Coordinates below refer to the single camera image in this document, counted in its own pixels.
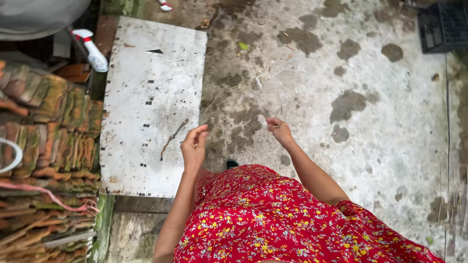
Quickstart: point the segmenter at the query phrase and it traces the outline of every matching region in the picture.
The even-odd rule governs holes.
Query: white spray bottle
[[[72,34],[83,38],[85,47],[88,49],[88,62],[96,72],[107,72],[109,70],[109,64],[107,63],[106,57],[99,51],[96,45],[91,40],[93,32],[88,29],[75,29],[72,30]]]

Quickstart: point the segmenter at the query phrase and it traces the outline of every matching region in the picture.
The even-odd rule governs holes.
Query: leaf
[[[434,243],[434,239],[430,236],[426,236],[426,240],[429,243],[429,245],[432,245]]]
[[[241,42],[239,41],[239,47],[242,49],[242,50],[248,50],[249,49],[249,46],[244,43],[244,42]]]

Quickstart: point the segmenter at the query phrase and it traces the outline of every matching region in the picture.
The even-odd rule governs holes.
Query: wet stain
[[[248,141],[246,137],[243,137],[241,133],[243,132],[242,127],[235,127],[231,132],[231,142],[227,145],[227,151],[229,153],[234,153],[237,149],[238,152],[244,153],[247,149],[247,146],[252,146],[254,141]]]
[[[230,41],[229,40],[223,40],[221,42],[218,43],[218,47],[222,50],[225,50],[227,45],[229,45]]]
[[[395,44],[387,44],[383,46],[380,52],[392,63],[403,58],[403,49]]]
[[[352,111],[363,111],[366,108],[366,98],[362,94],[348,89],[335,99],[331,106],[333,110],[330,114],[330,123],[349,120]]]
[[[263,59],[262,59],[262,57],[255,57],[254,60],[255,60],[255,64],[256,64],[257,66],[263,67]]]
[[[306,57],[310,53],[317,51],[322,47],[320,39],[316,34],[305,31],[298,27],[288,28],[284,31],[278,33],[278,39],[282,44],[291,44],[293,41],[296,44],[296,47],[305,53]]]
[[[333,132],[331,133],[331,137],[336,143],[344,142],[349,138],[350,134],[348,129],[340,128],[339,124],[335,124],[333,126]]]
[[[416,29],[416,10],[400,5],[399,0],[381,0],[383,8],[373,12],[375,20],[387,23],[395,29],[395,21],[402,22],[403,32],[414,32]]]
[[[224,25],[223,21],[221,19],[216,19],[213,22],[213,27],[216,29],[224,29],[226,26]]]
[[[279,160],[281,161],[282,165],[289,166],[291,164],[291,159],[287,155],[281,155]]]
[[[221,0],[219,7],[235,20],[237,19],[237,14],[243,13],[247,7],[251,7],[254,4],[255,0]]]
[[[368,32],[368,33],[366,34],[366,37],[376,37],[376,36],[377,36],[377,33],[376,33],[376,32],[373,32],[373,31]]]
[[[239,85],[239,83],[242,81],[242,77],[239,74],[236,74],[234,76],[231,76],[230,74],[224,78],[219,79],[218,85],[219,84],[226,84],[229,87],[234,87]]]
[[[427,221],[431,223],[443,222],[447,219],[447,204],[443,197],[436,197],[431,202],[431,212],[427,216]]]
[[[383,10],[374,11],[372,14],[375,17],[375,20],[377,20],[380,23],[388,22],[392,19],[392,16]]]
[[[254,49],[256,46],[254,45],[255,42],[262,39],[263,33],[257,34],[253,31],[241,31],[237,36],[238,41],[244,42],[249,45],[249,50]]]
[[[399,202],[403,198],[403,194],[396,194],[395,195],[395,200]]]
[[[339,58],[348,61],[350,58],[356,56],[359,50],[361,50],[361,45],[348,38],[345,42],[340,44],[340,51],[336,54]]]
[[[334,70],[333,70],[333,73],[338,76],[338,77],[341,77],[343,76],[345,73],[346,73],[346,69],[343,68],[343,66],[337,66]]]
[[[380,101],[380,94],[377,91],[368,93],[366,95],[366,99],[368,102],[370,102],[370,104],[375,105]]]
[[[369,21],[371,19],[372,15],[369,14],[368,12],[364,12],[364,22]]]
[[[262,123],[258,120],[259,115],[269,115],[268,111],[260,109],[253,98],[244,98],[242,106],[243,110],[229,114],[229,117],[234,119],[234,124],[240,124],[231,132],[231,142],[227,145],[229,153],[234,153],[236,149],[243,153],[247,146],[252,146],[254,144],[253,136],[262,128]]]
[[[380,204],[380,201],[374,201],[374,210],[377,210],[379,208],[382,208],[382,205]]]
[[[320,13],[324,17],[337,17],[340,13],[351,11],[348,4],[342,4],[339,0],[325,0],[323,5],[325,8],[322,8]]]
[[[304,23],[304,30],[313,30],[317,26],[318,18],[313,14],[303,15],[299,17],[299,21]]]
[[[248,71],[247,69],[242,70],[242,77],[245,78],[245,79],[249,79],[250,78],[250,71]]]

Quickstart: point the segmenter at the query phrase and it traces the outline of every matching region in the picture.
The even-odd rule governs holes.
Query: stick
[[[224,91],[221,91],[221,92],[219,92],[218,94],[216,94],[216,97],[214,98],[213,102],[212,102],[210,105],[208,105],[208,107],[206,107],[206,108],[202,111],[202,114],[205,112],[205,110],[207,110],[207,109],[215,102],[215,100],[218,98],[218,96],[219,96],[221,93],[224,93],[224,92],[226,92],[226,91],[228,91],[228,90],[230,90],[230,89],[233,89],[233,88],[235,88],[235,87],[237,87],[237,86],[228,88],[228,89],[226,89],[226,90],[224,90]]]

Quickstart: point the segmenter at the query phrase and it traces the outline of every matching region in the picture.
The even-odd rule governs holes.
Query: debris
[[[258,79],[258,77],[255,78],[255,81],[257,82],[257,89],[260,89],[262,88],[262,84],[260,83],[260,80]]]
[[[161,10],[162,11],[171,11],[172,7],[170,4],[168,4],[165,0],[158,0],[158,2],[161,4]]]
[[[438,81],[439,80],[439,73],[435,73],[432,78],[431,78],[432,81]]]
[[[248,50],[249,49],[249,46],[244,43],[244,42],[241,42],[239,41],[239,47],[242,49],[242,50]]]
[[[198,26],[201,29],[208,29],[210,26],[210,20],[209,19],[203,19],[202,23]]]
[[[213,102],[212,102],[210,105],[208,105],[208,107],[206,107],[206,108],[202,111],[202,113],[201,113],[200,115],[202,115],[202,114],[205,112],[205,110],[207,110],[207,109],[215,102],[215,100],[218,98],[218,96],[219,96],[221,93],[224,93],[224,92],[226,92],[226,91],[228,91],[228,90],[230,90],[230,89],[233,89],[233,88],[235,88],[235,87],[237,87],[237,86],[234,86],[234,87],[225,89],[225,90],[219,92],[218,94],[216,94],[216,96],[215,96]]]
[[[426,240],[429,243],[429,245],[432,245],[434,243],[434,239],[430,236],[426,236]]]

